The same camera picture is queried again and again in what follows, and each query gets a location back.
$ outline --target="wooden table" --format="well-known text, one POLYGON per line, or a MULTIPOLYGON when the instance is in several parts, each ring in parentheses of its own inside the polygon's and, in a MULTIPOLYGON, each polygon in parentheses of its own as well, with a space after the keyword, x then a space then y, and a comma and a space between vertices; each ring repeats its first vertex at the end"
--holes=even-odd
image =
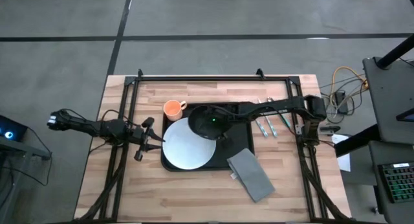
MULTIPOLYGON (((299 76, 303 95, 320 95, 315 75, 299 76)), ((100 116, 108 109, 119 109, 124 78, 108 77, 100 116)), ((257 98, 265 100, 268 96, 274 100, 287 98, 285 83, 140 82, 134 122, 140 124, 147 117, 153 117, 155 133, 162 135, 162 106, 167 100, 257 102, 257 98)), ((285 116, 292 122, 290 114, 285 116)), ((116 117, 115 113, 109 113, 106 119, 116 117)), ((118 221, 309 220, 295 138, 277 116, 269 118, 279 135, 277 138, 271 135, 264 118, 259 121, 268 131, 269 137, 264 138, 254 122, 252 131, 257 159, 276 188, 273 194, 255 204, 241 183, 230 177, 231 171, 169 172, 160 163, 160 150, 145 153, 142 161, 137 162, 133 158, 137 146, 130 144, 118 221)), ((94 139, 92 148, 102 143, 103 140, 94 139)), ((317 150, 323 188, 338 208, 351 216, 334 149, 320 144, 317 150)), ((102 191, 110 151, 109 146, 104 146, 89 156, 75 218, 86 213, 102 191)), ((312 196, 315 209, 318 210, 314 190, 312 196)), ((111 198, 108 210, 112 209, 111 198)))

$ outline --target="gray towel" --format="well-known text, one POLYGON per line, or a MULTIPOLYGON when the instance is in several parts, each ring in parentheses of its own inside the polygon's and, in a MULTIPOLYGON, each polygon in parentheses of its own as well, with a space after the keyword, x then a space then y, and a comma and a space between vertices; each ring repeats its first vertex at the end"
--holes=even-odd
POLYGON ((274 192, 272 183, 250 150, 244 149, 227 161, 255 203, 274 192))

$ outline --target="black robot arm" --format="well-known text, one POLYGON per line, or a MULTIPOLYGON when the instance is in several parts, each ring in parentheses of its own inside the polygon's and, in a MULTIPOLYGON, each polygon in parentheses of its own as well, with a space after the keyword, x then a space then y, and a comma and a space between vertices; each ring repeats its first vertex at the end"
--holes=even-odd
POLYGON ((207 139, 220 139, 234 124, 251 122, 258 117, 296 113, 303 118, 303 140, 308 145, 319 144, 318 126, 326 119, 325 104, 317 96, 292 98, 253 104, 238 102, 226 107, 201 106, 189 116, 191 130, 207 139))
POLYGON ((92 137, 101 137, 112 145, 121 145, 125 142, 137 144, 139 149, 136 151, 134 158, 141 161, 142 151, 160 148, 160 146, 148 144, 149 137, 164 141, 154 133, 152 129, 153 123, 154 118, 152 117, 147 118, 141 125, 122 119, 91 121, 85 118, 74 117, 66 109, 61 109, 50 114, 47 126, 49 129, 56 131, 72 129, 87 133, 92 137))

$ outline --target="gray floor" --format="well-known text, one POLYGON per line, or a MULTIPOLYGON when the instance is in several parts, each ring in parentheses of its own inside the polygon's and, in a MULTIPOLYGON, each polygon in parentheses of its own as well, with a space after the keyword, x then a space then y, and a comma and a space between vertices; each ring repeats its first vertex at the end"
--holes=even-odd
MULTIPOLYGON (((124 3, 0 0, 0 37, 115 36, 124 3)), ((409 0, 133 0, 125 35, 405 33, 414 32, 413 11, 409 0)), ((325 85, 335 68, 346 65, 363 73, 363 58, 382 56, 402 40, 130 41, 122 43, 114 73, 252 74, 262 68, 267 74, 316 74, 325 85)), ((48 187, 25 180, 14 213, 17 223, 72 218, 91 138, 50 131, 46 121, 63 107, 96 118, 113 45, 0 43, 0 115, 34 128, 54 156, 48 187)), ((414 52, 405 58, 414 58, 414 52)), ((350 76, 340 71, 337 80, 350 76)), ((364 93, 361 108, 345 118, 341 132, 355 134, 373 123, 372 103, 364 93)), ((35 161, 32 173, 45 176, 47 166, 35 161)), ((371 187, 346 184, 345 189, 354 218, 384 221, 370 211, 375 206, 371 187)))

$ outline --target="orange cup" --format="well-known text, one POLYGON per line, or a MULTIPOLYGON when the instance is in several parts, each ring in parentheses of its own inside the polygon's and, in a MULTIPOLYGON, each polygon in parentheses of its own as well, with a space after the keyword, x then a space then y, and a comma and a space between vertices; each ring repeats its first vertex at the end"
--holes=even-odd
POLYGON ((182 117, 182 110, 187 107, 186 101, 168 100, 164 104, 164 113, 170 121, 177 121, 182 117))

